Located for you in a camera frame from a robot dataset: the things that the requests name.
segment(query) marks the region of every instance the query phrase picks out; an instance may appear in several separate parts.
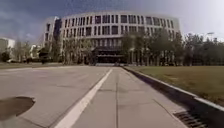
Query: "painted road line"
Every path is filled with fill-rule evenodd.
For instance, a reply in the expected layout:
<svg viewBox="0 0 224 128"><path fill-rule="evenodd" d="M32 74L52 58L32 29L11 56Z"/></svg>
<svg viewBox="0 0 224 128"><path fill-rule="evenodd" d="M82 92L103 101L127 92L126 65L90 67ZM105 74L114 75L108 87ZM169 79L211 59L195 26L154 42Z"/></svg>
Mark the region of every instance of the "painted road line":
<svg viewBox="0 0 224 128"><path fill-rule="evenodd" d="M93 99L111 72L112 69L107 72L107 74L67 113L67 115L65 115L61 121L58 122L54 128L71 128L79 119L82 112Z"/></svg>

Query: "grass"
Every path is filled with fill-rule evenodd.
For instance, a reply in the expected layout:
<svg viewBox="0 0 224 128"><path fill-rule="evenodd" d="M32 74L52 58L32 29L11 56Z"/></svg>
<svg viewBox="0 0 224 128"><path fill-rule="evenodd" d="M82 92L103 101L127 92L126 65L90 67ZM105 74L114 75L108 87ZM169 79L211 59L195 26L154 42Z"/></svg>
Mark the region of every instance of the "grass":
<svg viewBox="0 0 224 128"><path fill-rule="evenodd" d="M129 67L224 106L224 67Z"/></svg>
<svg viewBox="0 0 224 128"><path fill-rule="evenodd" d="M12 69L12 68L39 68L39 67L55 67L55 66L63 66L61 63L47 63L42 65L41 63L0 63L1 69Z"/></svg>

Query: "building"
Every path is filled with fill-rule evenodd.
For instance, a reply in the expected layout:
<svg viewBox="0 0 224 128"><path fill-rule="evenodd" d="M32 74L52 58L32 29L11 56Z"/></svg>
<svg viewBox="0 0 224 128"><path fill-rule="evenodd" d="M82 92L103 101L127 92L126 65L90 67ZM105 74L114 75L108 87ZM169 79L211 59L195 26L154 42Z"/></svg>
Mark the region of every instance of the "building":
<svg viewBox="0 0 224 128"><path fill-rule="evenodd" d="M121 37L125 33L146 32L152 35L163 27L171 39L180 32L178 19L166 15L126 11L82 13L48 19L44 42L52 40L52 36L60 37L62 45L69 38L90 39L94 51L97 51L98 62L116 62L122 58Z"/></svg>

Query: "paved walkway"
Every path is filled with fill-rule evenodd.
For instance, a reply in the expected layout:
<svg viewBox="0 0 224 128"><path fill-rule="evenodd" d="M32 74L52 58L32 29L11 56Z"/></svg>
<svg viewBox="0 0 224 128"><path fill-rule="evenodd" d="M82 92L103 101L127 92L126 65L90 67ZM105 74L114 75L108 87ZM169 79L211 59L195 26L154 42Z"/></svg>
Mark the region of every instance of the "paved walkway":
<svg viewBox="0 0 224 128"><path fill-rule="evenodd" d="M96 84L111 69L97 90ZM89 99L90 103L80 116L74 115L77 120L68 118L68 122L74 123L72 128L185 128L172 115L184 111L183 107L122 68L81 66L0 71L0 99L28 96L36 101L30 110L10 120L10 124L21 128L57 127L94 89L96 94Z"/></svg>

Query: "curb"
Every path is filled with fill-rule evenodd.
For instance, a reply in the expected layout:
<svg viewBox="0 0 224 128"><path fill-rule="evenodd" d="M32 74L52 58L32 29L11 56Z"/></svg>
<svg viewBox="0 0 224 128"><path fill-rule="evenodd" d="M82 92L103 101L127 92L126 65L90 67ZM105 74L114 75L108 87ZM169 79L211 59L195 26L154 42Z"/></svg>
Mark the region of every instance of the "curb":
<svg viewBox="0 0 224 128"><path fill-rule="evenodd" d="M142 81L150 84L156 90L162 92L167 97L175 100L190 109L194 114L203 119L209 126L215 128L224 128L224 107L214 104L197 95L174 87L168 83L155 79L151 76L123 67L126 71L132 73Z"/></svg>

